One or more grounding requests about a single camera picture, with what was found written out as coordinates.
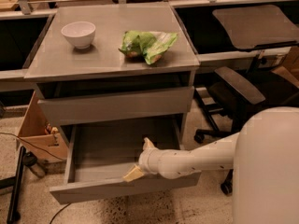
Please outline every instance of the gray countertop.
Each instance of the gray countertop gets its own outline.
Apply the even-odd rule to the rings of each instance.
[[[61,29],[73,21],[96,26],[92,46],[77,50]],[[178,40],[155,65],[130,61],[118,51],[125,31],[176,32]],[[31,63],[25,79],[37,82],[190,71],[199,62],[168,3],[61,7]]]

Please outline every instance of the wire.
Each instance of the wire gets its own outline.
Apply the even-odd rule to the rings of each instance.
[[[52,218],[52,220],[50,221],[50,224],[53,222],[53,220],[62,212],[62,211],[64,211],[65,210],[65,208],[67,207],[67,206],[69,206],[70,204],[68,204],[68,205],[65,205],[62,209],[60,209],[55,215],[54,215],[54,217]]]
[[[51,154],[51,153],[50,153],[50,152],[48,152],[46,149],[44,149],[44,148],[41,148],[41,147],[37,147],[37,146],[35,146],[35,145],[31,144],[30,142],[28,142],[28,141],[26,141],[26,140],[24,140],[24,139],[20,138],[18,135],[15,135],[15,134],[13,134],[13,133],[3,133],[3,132],[0,132],[0,134],[14,136],[14,137],[16,137],[16,138],[20,139],[21,141],[23,141],[23,142],[27,143],[27,144],[28,144],[28,145],[30,145],[30,146],[32,146],[32,147],[35,147],[35,148],[37,148],[37,149],[40,149],[40,150],[42,150],[42,151],[44,151],[44,152],[46,152],[46,153],[50,154],[52,157],[54,157],[54,158],[56,158],[56,159],[58,159],[58,160],[65,161],[64,159],[61,159],[61,158],[59,158],[59,157],[55,156],[54,154]]]

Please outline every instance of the drawer front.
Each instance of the drawer front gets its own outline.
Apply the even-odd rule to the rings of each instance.
[[[39,105],[52,125],[91,123],[186,113],[193,87],[113,93],[41,100]]]
[[[172,180],[149,175],[125,182],[123,177],[135,165],[142,150],[144,136],[150,138],[157,148],[179,149],[171,116],[75,126],[65,167],[64,184],[50,188],[50,193],[63,204],[197,184],[200,173]]]

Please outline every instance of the chair armrest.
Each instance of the chair armrest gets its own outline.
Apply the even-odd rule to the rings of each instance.
[[[216,69],[215,73],[251,104],[256,105],[265,100],[263,94],[236,71],[223,66]]]

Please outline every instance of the brown box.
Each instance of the brown box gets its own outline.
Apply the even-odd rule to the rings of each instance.
[[[66,161],[67,145],[59,133],[45,133],[47,119],[37,102],[38,98],[33,94],[19,131],[19,138],[22,139],[20,139],[20,142],[26,149],[33,152],[41,162]]]

